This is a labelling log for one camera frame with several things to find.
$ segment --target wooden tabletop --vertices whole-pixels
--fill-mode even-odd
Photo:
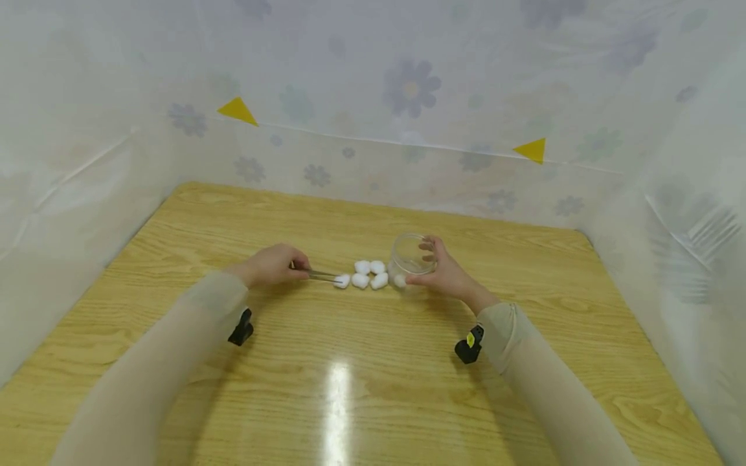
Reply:
[[[582,234],[190,183],[0,391],[2,464],[45,464],[96,380],[208,270],[288,242],[314,268],[350,272],[388,260],[410,231],[437,233],[524,307],[642,464],[720,463]],[[461,303],[306,282],[252,292],[249,306],[255,334],[195,372],[163,429],[162,464],[556,463],[486,358],[454,355],[474,324]]]

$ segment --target white cotton ball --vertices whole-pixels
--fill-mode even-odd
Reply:
[[[334,286],[345,289],[350,284],[350,276],[347,274],[337,275],[334,277]]]
[[[380,275],[385,271],[386,264],[384,264],[380,260],[374,260],[373,262],[371,262],[371,272],[373,272],[374,274]]]
[[[407,286],[407,278],[404,275],[397,275],[394,277],[394,285],[398,286],[399,288],[404,288]]]
[[[381,289],[388,284],[389,274],[387,274],[386,272],[376,275],[373,280],[371,280],[371,288],[373,289]]]
[[[371,273],[371,263],[367,260],[359,260],[355,263],[355,271],[358,274],[367,275]]]
[[[368,275],[355,274],[352,276],[353,286],[356,286],[359,289],[365,289],[368,286],[369,281],[370,278],[368,278]]]

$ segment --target beige arm sleeve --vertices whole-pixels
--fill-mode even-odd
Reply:
[[[636,465],[614,424],[515,303],[477,317],[483,352],[538,418],[563,465]]]
[[[96,383],[51,463],[152,465],[158,432],[192,370],[238,324],[246,287],[223,272],[187,290]]]

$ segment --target left hand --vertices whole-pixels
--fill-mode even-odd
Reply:
[[[299,270],[292,270],[291,263]],[[308,256],[293,246],[279,244],[262,249],[244,262],[230,265],[225,271],[240,278],[246,288],[255,288],[307,280],[308,273],[300,269],[309,268]]]

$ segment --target hand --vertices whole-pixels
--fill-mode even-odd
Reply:
[[[488,289],[461,268],[461,265],[445,249],[442,239],[437,236],[425,236],[425,241],[419,247],[423,251],[433,252],[433,255],[426,256],[425,260],[435,259],[437,266],[430,274],[408,275],[408,285],[425,286],[444,295],[455,297],[466,303],[475,315],[482,309],[500,302]]]
[[[292,270],[291,264],[298,270]],[[225,271],[240,278],[246,288],[256,288],[307,280],[308,273],[303,270],[309,268],[311,264],[305,254],[293,246],[279,244],[262,249],[244,262],[230,265]]]

